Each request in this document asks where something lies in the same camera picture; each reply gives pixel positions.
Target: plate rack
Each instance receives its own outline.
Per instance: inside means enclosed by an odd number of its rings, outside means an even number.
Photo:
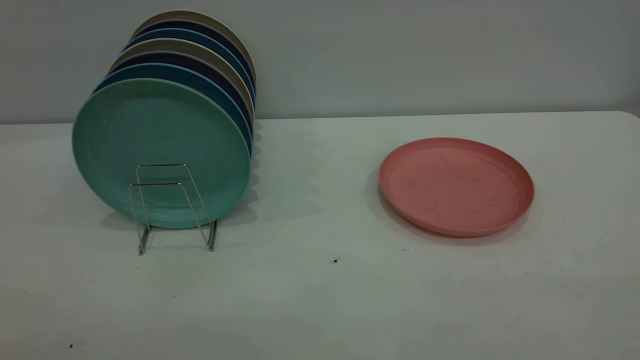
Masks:
[[[202,208],[204,209],[205,214],[207,215],[207,220],[209,221],[209,227],[210,227],[210,231],[209,231],[209,236],[205,235],[205,232],[203,230],[203,228],[205,226],[207,226],[207,224],[201,224],[200,221],[198,220],[198,216],[196,215],[196,211],[193,208],[193,203],[191,201],[191,199],[189,198],[189,194],[187,193],[187,190],[185,189],[184,185],[182,183],[156,183],[156,184],[143,184],[140,181],[140,169],[141,168],[168,168],[168,167],[182,167],[185,169],[185,171],[187,172],[187,174],[189,174],[189,179],[191,181],[191,183],[193,184],[193,188],[196,190],[196,194],[198,194],[198,200],[200,201]],[[147,240],[149,237],[149,234],[151,233],[151,230],[154,228],[151,225],[149,225],[149,218],[148,218],[148,213],[147,213],[147,205],[145,204],[145,196],[143,194],[143,189],[144,188],[151,188],[151,187],[159,187],[159,186],[163,186],[163,187],[180,187],[182,189],[182,192],[184,193],[184,198],[187,201],[187,204],[189,204],[189,208],[191,209],[191,213],[193,214],[193,218],[196,220],[196,224],[198,225],[198,229],[200,230],[200,234],[202,235],[202,238],[204,239],[205,244],[207,245],[207,248],[209,249],[209,251],[213,251],[215,242],[216,242],[216,233],[218,232],[218,220],[215,221],[211,221],[211,217],[209,216],[209,212],[207,211],[207,206],[204,204],[204,201],[202,200],[202,196],[200,195],[200,190],[198,190],[198,186],[196,185],[196,182],[193,180],[193,174],[191,173],[191,169],[189,169],[189,165],[187,164],[163,164],[163,165],[138,165],[138,167],[136,167],[136,179],[138,180],[137,184],[131,184],[129,185],[129,200],[131,201],[131,209],[133,210],[133,220],[136,222],[136,230],[138,232],[138,240],[140,241],[140,244],[138,245],[138,254],[140,256],[144,255],[147,251]],[[133,201],[133,194],[132,191],[134,188],[137,188],[138,191],[140,192],[140,200],[142,202],[142,209],[143,212],[145,214],[145,223],[141,224],[140,221],[138,221],[138,216],[136,214],[136,204]]]

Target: blue plate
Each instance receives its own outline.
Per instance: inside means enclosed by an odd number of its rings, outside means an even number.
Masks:
[[[238,105],[240,105],[240,110],[243,112],[245,119],[251,119],[251,115],[249,112],[249,104],[244,101],[244,98],[240,94],[240,91],[233,85],[233,83],[224,75],[222,72],[218,71],[213,66],[208,63],[195,58],[194,56],[180,54],[180,53],[171,53],[171,52],[153,52],[153,53],[143,53],[140,55],[133,56],[132,58],[128,58],[122,63],[119,63],[116,67],[111,69],[109,74],[112,74],[116,71],[122,70],[126,67],[131,67],[134,65],[140,65],[144,63],[163,63],[169,65],[176,65],[180,67],[184,67],[189,70],[193,70],[200,75],[203,75],[207,79],[213,81],[218,84],[222,90],[224,90],[231,99]],[[249,124],[249,131],[253,135],[253,124],[251,121],[247,122]]]
[[[157,30],[167,31],[166,33],[162,33],[162,35],[158,35],[155,33]],[[187,31],[185,33],[176,31],[176,30],[184,30]],[[199,22],[193,22],[188,20],[169,20],[169,21],[161,21],[157,22],[145,29],[142,29],[131,42],[137,44],[138,42],[145,40],[152,40],[155,38],[179,38],[182,40],[187,40],[191,42],[195,42],[196,44],[202,45],[204,47],[209,48],[215,53],[222,56],[223,59],[227,60],[229,64],[231,64],[234,68],[236,67],[232,61],[239,63],[244,71],[238,71],[238,74],[247,74],[248,82],[247,86],[253,89],[253,101],[255,102],[255,74],[252,72],[252,68],[249,66],[249,62],[244,57],[242,52],[238,49],[238,47],[229,40],[225,35],[217,32],[216,30],[210,28],[209,26],[203,25]]]
[[[240,107],[233,101],[233,99],[222,88],[211,80],[198,74],[195,71],[186,69],[184,67],[168,65],[162,63],[146,63],[141,65],[134,65],[116,71],[107,76],[100,85],[93,91],[94,94],[101,89],[117,83],[123,80],[130,79],[161,79],[167,81],[173,81],[178,84],[186,85],[193,90],[205,95],[210,100],[218,104],[236,123],[236,126],[242,132],[244,140],[246,142],[249,155],[252,152],[252,136],[249,130],[248,119],[246,119],[240,110]]]

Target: white table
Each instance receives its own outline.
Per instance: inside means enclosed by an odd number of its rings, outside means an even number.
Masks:
[[[262,120],[216,251],[198,231],[159,231],[142,257],[132,221],[81,179],[71,127],[0,126],[2,359],[639,356],[629,114]],[[399,219],[378,167],[438,136],[519,160],[536,184],[529,215],[480,240]]]

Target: tan plate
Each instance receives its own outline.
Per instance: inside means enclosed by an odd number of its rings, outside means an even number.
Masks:
[[[171,51],[174,53],[194,56],[195,58],[198,58],[218,69],[220,72],[222,72],[222,74],[229,78],[231,83],[235,85],[236,88],[240,91],[240,95],[242,95],[245,102],[249,104],[251,123],[253,124],[253,121],[255,119],[255,108],[253,99],[251,98],[251,95],[249,93],[249,88],[246,87],[246,84],[240,77],[240,74],[237,73],[237,71],[233,68],[233,66],[231,66],[231,64],[221,58],[220,55],[194,42],[169,38],[147,40],[128,48],[122,54],[120,54],[116,61],[113,62],[111,69],[118,66],[118,64],[122,63],[123,61],[132,58],[133,56],[142,53],[150,53],[152,51]]]
[[[209,26],[214,30],[219,31],[222,35],[225,35],[229,40],[233,41],[233,43],[238,47],[238,49],[242,52],[242,54],[247,59],[247,61],[249,61],[249,66],[251,67],[251,70],[255,76],[256,74],[255,66],[253,66],[253,61],[251,60],[251,55],[249,54],[249,50],[247,50],[246,46],[244,46],[242,40],[240,40],[240,38],[222,22],[216,19],[213,19],[212,17],[205,15],[203,13],[192,12],[187,10],[173,10],[170,12],[159,13],[151,17],[149,20],[143,22],[142,25],[140,25],[136,29],[136,31],[133,33],[133,36],[131,38],[133,39],[134,37],[136,37],[136,35],[142,29],[146,28],[149,25],[152,25],[161,21],[168,21],[168,20],[195,21],[203,25]]]

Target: wall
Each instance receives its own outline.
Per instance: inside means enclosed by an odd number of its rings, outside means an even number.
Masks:
[[[138,24],[206,12],[252,52],[259,117],[621,109],[637,0],[0,0],[0,122],[73,121]]]

